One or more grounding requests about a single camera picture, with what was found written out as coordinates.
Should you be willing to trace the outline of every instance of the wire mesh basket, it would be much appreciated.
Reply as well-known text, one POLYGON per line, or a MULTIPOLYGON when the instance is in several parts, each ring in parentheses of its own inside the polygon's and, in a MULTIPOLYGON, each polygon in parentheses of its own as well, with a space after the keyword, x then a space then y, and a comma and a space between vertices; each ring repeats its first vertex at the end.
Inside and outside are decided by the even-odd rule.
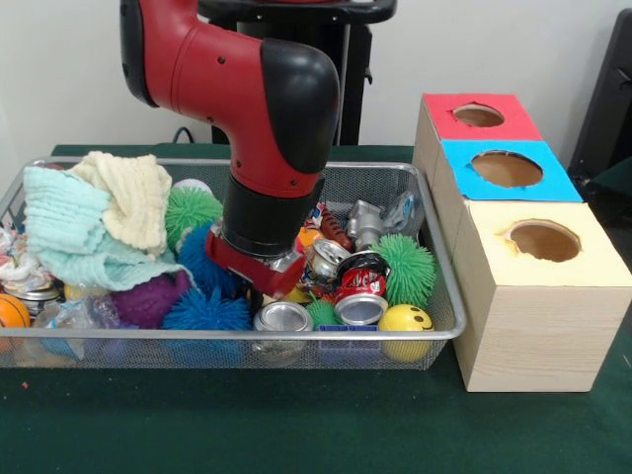
MULTIPOLYGON (((45 160, 68 168, 77 158, 45 160)), ((222 199, 226 160, 160 159, 174 179, 197 178, 222 199)), ((25 196, 22 172, 0 201, 3 225, 21 228, 25 196)), ((317 332, 232 332, 166 330, 0 329, 0 367, 84 368, 362 368, 427 369, 445 343, 465 328, 463 303, 443 245, 426 181, 407 164, 330 163, 321 200, 345 218, 358 199, 385 209, 405 191, 419 203, 403 233, 419 238, 438 262, 433 296, 426 308, 433 332, 349 330, 317 332), (388 354, 424 354, 402 362, 388 354)))

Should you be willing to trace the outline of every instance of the red label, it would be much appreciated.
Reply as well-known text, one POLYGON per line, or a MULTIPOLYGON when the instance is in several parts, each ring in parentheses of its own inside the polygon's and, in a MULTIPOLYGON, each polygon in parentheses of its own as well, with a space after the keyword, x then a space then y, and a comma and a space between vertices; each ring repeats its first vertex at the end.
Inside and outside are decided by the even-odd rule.
POLYGON ((350 269, 336 293, 336 301, 353 294, 376 294, 382 296, 386 290, 386 278, 369 269, 350 269))

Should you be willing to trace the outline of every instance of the yellow cloth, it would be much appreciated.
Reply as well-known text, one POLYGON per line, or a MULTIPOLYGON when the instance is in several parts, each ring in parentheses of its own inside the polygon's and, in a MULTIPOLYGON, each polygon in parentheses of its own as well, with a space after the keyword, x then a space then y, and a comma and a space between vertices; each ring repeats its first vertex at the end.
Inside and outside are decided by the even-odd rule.
POLYGON ((120 158, 92 151, 70 171, 112 195, 103 222, 115 239, 152 255, 165 251, 171 176, 155 156, 120 158))

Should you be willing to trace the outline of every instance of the green spiky ball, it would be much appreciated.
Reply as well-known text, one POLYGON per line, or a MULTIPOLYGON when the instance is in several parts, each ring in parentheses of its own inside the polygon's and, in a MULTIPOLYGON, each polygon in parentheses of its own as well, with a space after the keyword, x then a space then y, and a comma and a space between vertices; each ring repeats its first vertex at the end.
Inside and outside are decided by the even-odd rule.
POLYGON ((211 193, 198 188, 173 188, 165 213, 167 244, 172 251, 183 232, 215 220, 223 212, 223 205, 211 193))
POLYGON ((315 331, 318 331, 318 327, 321 324, 341 324, 336 317, 334 305, 329 301, 314 301, 306 309, 312 317, 315 331))
POLYGON ((391 268, 386 281, 389 306, 412 304, 425 308, 435 288, 435 257, 412 237, 402 234, 383 236, 373 246, 391 268))

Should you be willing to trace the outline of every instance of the red box top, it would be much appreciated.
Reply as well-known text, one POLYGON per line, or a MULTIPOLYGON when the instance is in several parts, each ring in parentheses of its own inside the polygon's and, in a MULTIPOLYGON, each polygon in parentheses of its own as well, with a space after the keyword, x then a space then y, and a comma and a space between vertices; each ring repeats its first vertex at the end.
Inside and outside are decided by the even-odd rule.
POLYGON ((541 140, 513 94, 424 94, 443 140, 541 140))

